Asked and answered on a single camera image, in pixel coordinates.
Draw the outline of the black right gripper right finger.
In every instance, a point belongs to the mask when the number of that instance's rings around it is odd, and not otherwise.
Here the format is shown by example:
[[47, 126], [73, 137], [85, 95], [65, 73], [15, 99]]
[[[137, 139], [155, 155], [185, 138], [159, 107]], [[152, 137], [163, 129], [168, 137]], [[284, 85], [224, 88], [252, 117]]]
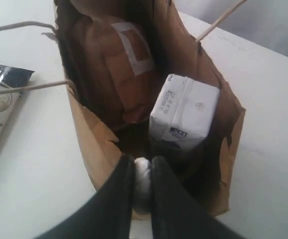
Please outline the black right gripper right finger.
[[191, 198], [163, 157], [152, 160], [155, 239], [219, 239], [220, 225]]

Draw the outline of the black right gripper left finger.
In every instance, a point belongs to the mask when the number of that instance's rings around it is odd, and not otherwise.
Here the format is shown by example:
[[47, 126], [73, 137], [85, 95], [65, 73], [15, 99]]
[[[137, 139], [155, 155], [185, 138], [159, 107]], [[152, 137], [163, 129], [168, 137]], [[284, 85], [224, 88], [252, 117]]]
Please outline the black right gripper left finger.
[[44, 239], [128, 239], [132, 219], [134, 160], [121, 156], [114, 171], [78, 211], [43, 234]]

